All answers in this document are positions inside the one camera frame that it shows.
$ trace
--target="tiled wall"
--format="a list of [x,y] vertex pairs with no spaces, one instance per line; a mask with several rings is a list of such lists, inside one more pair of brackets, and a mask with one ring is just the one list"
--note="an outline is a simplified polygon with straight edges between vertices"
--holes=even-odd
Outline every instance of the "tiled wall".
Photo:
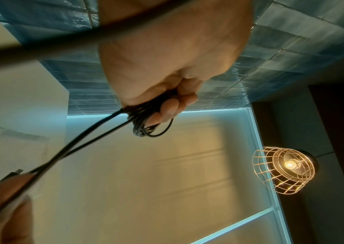
[[[97,0],[0,0],[0,22],[21,42],[98,26]],[[242,56],[205,82],[188,110],[256,101],[344,57],[344,0],[253,0],[255,25]],[[42,61],[70,91],[69,113],[108,114],[120,104],[96,47]]]

